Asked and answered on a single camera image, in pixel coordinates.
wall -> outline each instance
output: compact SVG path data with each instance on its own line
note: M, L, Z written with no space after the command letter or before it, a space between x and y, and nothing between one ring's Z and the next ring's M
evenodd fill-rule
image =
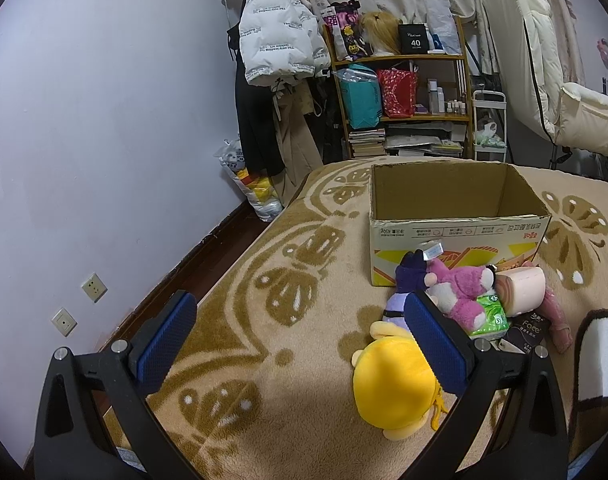
M601 38L608 40L608 14L599 0L569 0L577 16L575 31L584 63L586 87L602 92L602 78L608 80L608 68L604 66L597 50Z
M0 439L20 463L52 352L97 349L241 202L212 157L237 133L227 27L220 0L0 9Z

electrical outlet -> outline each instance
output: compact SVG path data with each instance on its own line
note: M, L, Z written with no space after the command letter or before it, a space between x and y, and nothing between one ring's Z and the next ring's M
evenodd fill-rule
M82 285L82 290L84 290L87 296L93 300L93 303L97 303L107 291L107 288L106 285L102 283L102 280L100 280L98 275L93 274L86 280L84 285Z
M68 336L68 334L70 334L78 324L78 322L73 319L73 316L71 316L71 314L69 314L65 308L62 308L55 316L53 316L53 319L51 319L50 322L55 325L55 328L62 332L64 337Z

bookshelf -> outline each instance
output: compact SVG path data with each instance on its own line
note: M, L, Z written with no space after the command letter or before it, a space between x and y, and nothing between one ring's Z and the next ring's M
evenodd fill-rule
M455 23L458 29L458 35L460 37L460 47L462 52L466 52L466 43L464 39L464 31L462 29L462 20L459 17L455 17ZM342 90L340 88L339 79L335 76L335 72L341 68L345 68L353 63L359 63L363 65L375 64L379 68L391 68L400 62L405 60L412 61L441 61L441 62L452 62L453 63L453 75L456 79L455 84L446 83L444 86L450 86L455 88L457 92L458 99L460 101L464 101L466 103L466 115L427 115L427 114L415 114L413 117L407 118L390 118L386 117L386 115L382 115L380 119L380 124L377 127L382 127L384 124L388 123L413 123L413 122L428 122L428 121L452 121L459 123L468 124L468 128L466 129L466 141L464 145L464 156L466 158L473 158L474 150L473 150L473 114L472 114L472 94L470 87L470 72L468 70L468 59L466 55L462 56L450 56L447 54L421 54L421 55L412 55L412 56L372 56L372 57L363 57L357 61L346 61L346 60L337 60L335 55L335 45L328 33L328 29L326 26L323 27L324 30L324 40L326 41L326 45L331 54L331 69L334 72L333 78L335 80L335 89L337 90L338 100L340 103L340 112L342 114L342 122L344 125L344 139L346 140L346 146L348 149L349 157L354 158L353 149L351 147L351 143L349 142L349 133L353 131L351 125L348 120L348 115L346 113L346 108L344 107L344 100L342 99ZM420 70L422 78L430 77L429 74L426 73L426 70Z

metal screw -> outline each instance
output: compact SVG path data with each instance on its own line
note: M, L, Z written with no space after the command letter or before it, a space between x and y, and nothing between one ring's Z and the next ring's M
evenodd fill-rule
M491 349L491 343L484 338L475 339L475 348L480 352L488 352Z
M546 347L536 346L535 355L540 359L546 359L548 357L548 350L546 350Z
M58 348L55 351L55 354L53 354L53 357L55 357L58 361L62 361L63 358L65 358L68 355L68 350L66 350L64 347L62 348Z
M116 354L121 354L128 347L129 344L127 341L124 341L124 339L118 339L117 341L113 341L113 344L111 345L111 350L113 350L113 352L115 352Z

purple plush toy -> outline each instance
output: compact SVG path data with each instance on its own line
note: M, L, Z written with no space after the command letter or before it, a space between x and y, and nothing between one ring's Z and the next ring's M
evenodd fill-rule
M382 321L389 321L408 330L404 321L404 302L406 297L416 290L426 290L437 283L437 276L427 272L424 251L406 253L395 269L396 293L386 303Z

